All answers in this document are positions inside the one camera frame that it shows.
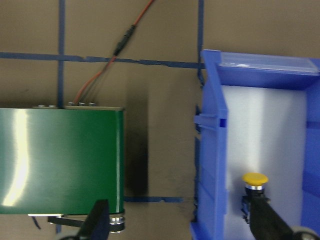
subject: blue plastic bin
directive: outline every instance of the blue plastic bin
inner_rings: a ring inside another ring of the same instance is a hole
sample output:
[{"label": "blue plastic bin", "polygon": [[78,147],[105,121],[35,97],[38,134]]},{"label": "blue plastic bin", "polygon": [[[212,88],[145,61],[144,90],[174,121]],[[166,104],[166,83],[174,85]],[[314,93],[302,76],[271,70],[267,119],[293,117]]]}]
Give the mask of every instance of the blue plastic bin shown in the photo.
[{"label": "blue plastic bin", "polygon": [[228,108],[222,85],[306,91],[301,225],[320,234],[320,59],[216,50],[204,50],[202,56],[207,82],[203,88],[202,113],[194,117],[201,140],[196,177],[196,222],[190,227],[193,239],[223,240],[227,227],[224,215],[228,202]]}]

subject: green box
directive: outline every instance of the green box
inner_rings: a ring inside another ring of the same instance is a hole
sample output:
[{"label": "green box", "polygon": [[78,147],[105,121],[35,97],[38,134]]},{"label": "green box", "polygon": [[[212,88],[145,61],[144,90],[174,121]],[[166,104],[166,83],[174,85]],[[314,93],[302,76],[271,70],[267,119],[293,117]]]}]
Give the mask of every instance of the green box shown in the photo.
[{"label": "green box", "polygon": [[0,108],[0,214],[123,212],[123,111]]}]

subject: orange cable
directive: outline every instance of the orange cable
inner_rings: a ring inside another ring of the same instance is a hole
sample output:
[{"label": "orange cable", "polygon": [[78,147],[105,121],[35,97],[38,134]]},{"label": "orange cable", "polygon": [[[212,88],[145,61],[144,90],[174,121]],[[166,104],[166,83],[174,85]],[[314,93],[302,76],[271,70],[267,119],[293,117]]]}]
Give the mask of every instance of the orange cable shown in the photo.
[{"label": "orange cable", "polygon": [[140,15],[137,17],[137,19],[135,20],[134,24],[133,25],[137,25],[141,18],[143,17],[143,15],[146,13],[146,11],[148,10],[148,8],[151,6],[151,4],[154,2],[154,0],[150,0],[148,2],[148,4],[145,6],[145,8],[142,10],[142,12],[140,13]]},{"label": "orange cable", "polygon": [[84,90],[90,85],[90,83],[92,83],[94,80],[96,80],[115,60],[116,60],[117,56],[113,56],[108,63],[104,66],[104,68],[100,71],[98,71],[93,77],[91,77],[88,81],[85,82],[85,84],[83,84],[83,86],[80,88],[80,90],[77,92],[73,102],[75,104],[77,104],[79,102],[79,99],[82,95],[82,93],[84,92]]},{"label": "orange cable", "polygon": [[[146,13],[146,11],[148,10],[148,8],[151,6],[151,4],[154,2],[154,0],[150,0],[148,2],[148,4],[144,7],[144,9],[141,11],[141,13],[139,14],[139,16],[137,17],[137,19],[135,20],[135,22],[133,23],[134,26],[136,26],[141,18],[144,16],[144,14]],[[75,104],[78,104],[79,99],[81,98],[84,90],[86,90],[86,88],[94,81],[96,80],[108,67],[109,65],[111,65],[115,60],[116,60],[117,56],[114,55],[109,62],[104,66],[104,68],[102,70],[100,70],[99,72],[97,72],[93,77],[91,77],[87,82],[84,83],[84,85],[80,88],[80,90],[77,92],[73,102]]]}]

